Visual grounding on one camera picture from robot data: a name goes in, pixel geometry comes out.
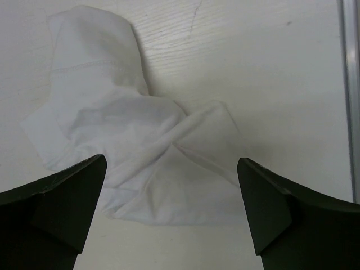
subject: metal strip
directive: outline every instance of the metal strip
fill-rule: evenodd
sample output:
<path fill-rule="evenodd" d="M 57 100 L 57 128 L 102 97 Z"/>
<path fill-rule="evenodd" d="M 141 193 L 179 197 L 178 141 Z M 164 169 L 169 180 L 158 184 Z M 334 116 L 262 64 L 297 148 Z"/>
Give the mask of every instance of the metal strip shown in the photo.
<path fill-rule="evenodd" d="M 357 0 L 339 0 L 353 196 L 360 203 L 360 73 Z"/>

